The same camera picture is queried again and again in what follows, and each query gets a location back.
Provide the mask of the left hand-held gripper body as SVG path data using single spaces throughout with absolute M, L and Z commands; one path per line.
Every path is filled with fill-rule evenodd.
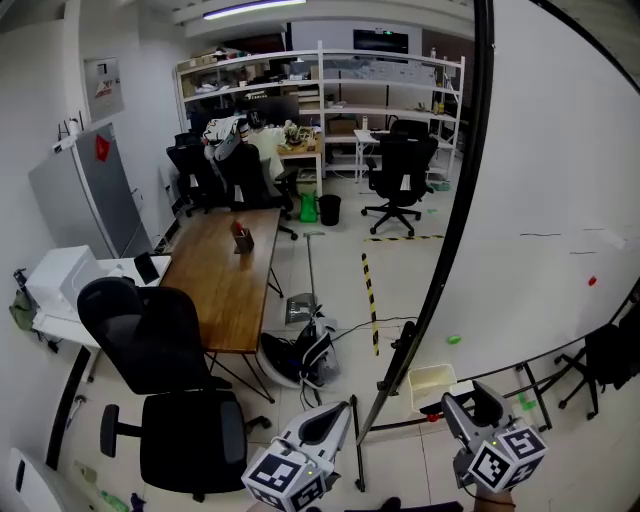
M 335 459 L 342 447 L 321 450 L 321 443 L 297 445 L 277 436 L 251 461 L 242 483 L 258 502 L 279 511 L 302 511 L 341 477 Z

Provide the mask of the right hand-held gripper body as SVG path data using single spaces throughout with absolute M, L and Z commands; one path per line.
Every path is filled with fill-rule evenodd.
M 462 448 L 453 469 L 459 489 L 476 484 L 493 493 L 512 490 L 531 477 L 548 452 L 537 430 L 522 418 L 457 437 Z

